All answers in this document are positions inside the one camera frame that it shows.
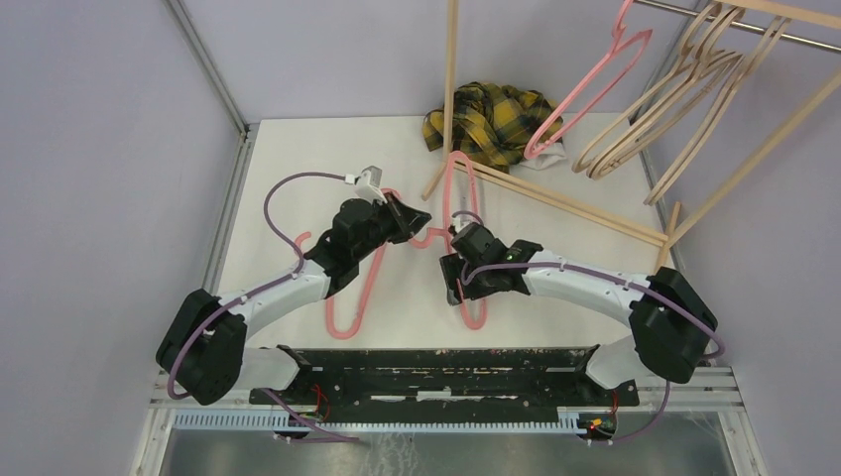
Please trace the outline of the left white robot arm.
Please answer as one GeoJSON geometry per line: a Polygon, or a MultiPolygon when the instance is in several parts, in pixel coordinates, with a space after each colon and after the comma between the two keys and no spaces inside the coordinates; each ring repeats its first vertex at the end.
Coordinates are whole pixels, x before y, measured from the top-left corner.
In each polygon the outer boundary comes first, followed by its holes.
{"type": "Polygon", "coordinates": [[[382,201],[345,200],[315,245],[279,277],[224,298],[198,289],[186,296],[155,360],[182,393],[208,406],[242,382],[246,342],[300,307],[330,298],[359,275],[359,265],[386,244],[406,243],[431,221],[430,213],[388,192],[382,201]]]}

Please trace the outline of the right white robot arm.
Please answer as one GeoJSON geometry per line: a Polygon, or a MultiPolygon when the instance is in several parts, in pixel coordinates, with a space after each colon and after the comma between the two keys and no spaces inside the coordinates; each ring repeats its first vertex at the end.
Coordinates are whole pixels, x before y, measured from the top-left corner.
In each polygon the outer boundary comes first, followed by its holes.
{"type": "Polygon", "coordinates": [[[724,350],[718,320],[679,271],[622,273],[570,261],[542,245],[507,246],[484,225],[451,226],[452,253],[439,264],[450,304],[501,293],[556,298],[606,315],[629,336],[589,349],[572,379],[575,397],[597,405],[637,378],[658,376],[686,384],[699,364],[724,350]]]}

